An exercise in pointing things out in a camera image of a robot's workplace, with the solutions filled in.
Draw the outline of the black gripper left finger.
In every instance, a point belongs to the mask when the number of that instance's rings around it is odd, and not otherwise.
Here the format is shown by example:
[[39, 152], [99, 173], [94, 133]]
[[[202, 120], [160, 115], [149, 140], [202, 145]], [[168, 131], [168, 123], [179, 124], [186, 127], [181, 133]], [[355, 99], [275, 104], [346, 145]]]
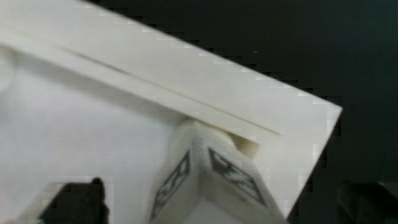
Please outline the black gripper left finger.
[[108, 224], [104, 185], [99, 178], [88, 183], [67, 183], [39, 215], [42, 224]]

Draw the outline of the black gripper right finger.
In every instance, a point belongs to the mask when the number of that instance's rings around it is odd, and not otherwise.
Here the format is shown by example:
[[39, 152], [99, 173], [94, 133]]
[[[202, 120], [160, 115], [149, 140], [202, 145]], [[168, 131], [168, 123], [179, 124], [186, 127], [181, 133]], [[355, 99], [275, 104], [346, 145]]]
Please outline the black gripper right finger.
[[398, 224], [398, 182], [341, 183], [335, 224]]

